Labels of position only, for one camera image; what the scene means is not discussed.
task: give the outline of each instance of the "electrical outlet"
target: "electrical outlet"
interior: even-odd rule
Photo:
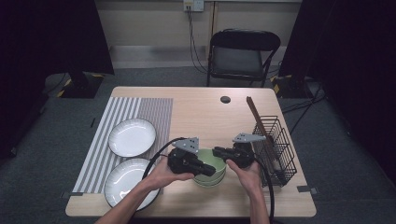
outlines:
[[[204,0],[183,0],[184,11],[204,11]]]
[[[183,0],[183,10],[184,11],[193,11],[194,8],[194,0]]]
[[[194,11],[204,11],[204,0],[194,0]]]

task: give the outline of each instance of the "green bowl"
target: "green bowl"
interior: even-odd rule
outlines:
[[[215,167],[216,172],[212,176],[197,175],[194,178],[194,180],[200,182],[211,182],[218,180],[218,178],[225,173],[225,169],[227,167],[226,163],[224,162],[223,159],[213,156],[212,149],[201,148],[198,150],[197,156],[198,156],[198,160],[202,161],[205,164]]]
[[[205,181],[199,181],[199,180],[194,179],[194,181],[195,181],[195,183],[197,183],[201,187],[211,188],[211,187],[215,187],[216,185],[218,185],[221,182],[221,180],[224,178],[224,176],[225,176],[225,170],[221,174],[221,176],[219,176],[215,180],[205,182]]]

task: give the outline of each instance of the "chair backrest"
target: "chair backrest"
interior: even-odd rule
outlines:
[[[226,29],[215,33],[210,39],[210,47],[228,49],[252,49],[277,51],[280,39],[267,31]]]

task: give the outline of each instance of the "gray carpet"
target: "gray carpet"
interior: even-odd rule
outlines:
[[[46,91],[56,86],[62,76],[50,76]],[[312,92],[318,88],[316,82],[308,84]],[[179,67],[116,70],[115,76],[105,77],[94,99],[56,98],[62,86],[57,87],[49,93],[44,113],[18,145],[17,157],[2,161],[0,223],[93,223],[97,217],[68,217],[64,212],[67,200],[61,195],[76,183],[113,88],[204,85],[205,74],[193,67]],[[248,87],[248,82],[213,79],[212,86]],[[265,86],[271,88],[269,81]],[[286,108],[305,100],[279,99],[279,103]],[[299,109],[285,114],[290,130],[303,112]],[[395,188],[372,157],[349,136],[342,117],[329,101],[324,99],[313,104],[291,137],[308,185],[318,190],[313,195],[318,212],[311,218],[276,220],[283,223],[395,223]],[[133,222],[163,223],[163,220],[136,218]],[[172,219],[172,222],[202,223],[202,220]],[[248,220],[222,222],[248,223]]]

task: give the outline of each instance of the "black chair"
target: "black chair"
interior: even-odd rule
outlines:
[[[226,29],[215,33],[210,39],[206,86],[211,77],[217,77],[248,80],[250,85],[261,81],[263,87],[279,46],[279,37],[271,32]]]

